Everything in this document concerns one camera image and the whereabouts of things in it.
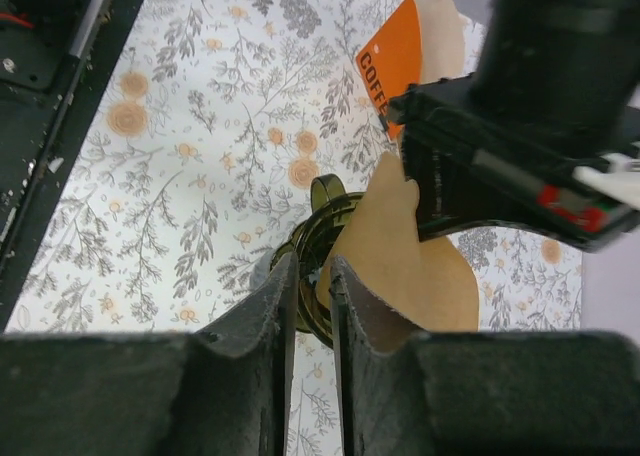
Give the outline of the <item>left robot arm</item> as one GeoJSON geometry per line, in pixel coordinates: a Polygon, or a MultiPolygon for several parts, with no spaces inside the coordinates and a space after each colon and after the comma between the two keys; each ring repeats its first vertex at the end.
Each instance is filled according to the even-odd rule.
{"type": "Polygon", "coordinates": [[[475,71],[389,102],[428,240],[481,226],[594,252],[639,224],[639,0],[492,0],[475,71]]]}

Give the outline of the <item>dark green coffee dripper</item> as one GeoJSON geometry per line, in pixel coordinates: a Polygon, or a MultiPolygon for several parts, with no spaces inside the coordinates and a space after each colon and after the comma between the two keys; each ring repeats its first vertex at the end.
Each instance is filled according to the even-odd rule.
{"type": "Polygon", "coordinates": [[[322,267],[340,232],[362,198],[360,192],[348,192],[335,174],[313,179],[310,186],[311,215],[295,227],[289,239],[271,258],[271,267],[287,253],[299,262],[298,313],[296,329],[314,335],[332,347],[329,305],[318,299],[316,285],[322,267]]]}

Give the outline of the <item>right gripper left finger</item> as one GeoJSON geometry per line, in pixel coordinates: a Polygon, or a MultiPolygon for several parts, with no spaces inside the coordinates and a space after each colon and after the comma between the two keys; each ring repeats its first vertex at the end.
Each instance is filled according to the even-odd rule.
{"type": "Polygon", "coordinates": [[[195,333],[1,339],[5,455],[282,455],[298,261],[195,333]]]}

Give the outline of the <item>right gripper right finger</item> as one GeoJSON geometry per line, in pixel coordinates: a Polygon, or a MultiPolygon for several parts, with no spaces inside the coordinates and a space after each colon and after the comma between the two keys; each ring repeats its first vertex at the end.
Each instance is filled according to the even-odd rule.
{"type": "Polygon", "coordinates": [[[343,258],[331,318],[347,455],[635,455],[639,350],[606,331],[434,333],[343,258]]]}

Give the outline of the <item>brown paper coffee filter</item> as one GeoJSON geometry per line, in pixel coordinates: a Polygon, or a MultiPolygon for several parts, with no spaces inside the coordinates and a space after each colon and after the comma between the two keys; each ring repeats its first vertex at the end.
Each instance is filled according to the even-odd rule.
{"type": "Polygon", "coordinates": [[[418,240],[418,185],[400,158],[381,156],[367,189],[340,232],[316,287],[331,306],[331,264],[344,259],[364,286],[418,327],[434,332],[479,330],[476,276],[446,236],[418,240]]]}

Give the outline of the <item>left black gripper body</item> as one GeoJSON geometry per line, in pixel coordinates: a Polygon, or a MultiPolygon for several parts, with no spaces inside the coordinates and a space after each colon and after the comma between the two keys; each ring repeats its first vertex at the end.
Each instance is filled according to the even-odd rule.
{"type": "Polygon", "coordinates": [[[571,146],[482,109],[471,79],[412,84],[389,102],[425,241],[483,226],[525,230],[596,252],[639,227],[639,111],[571,146]]]}

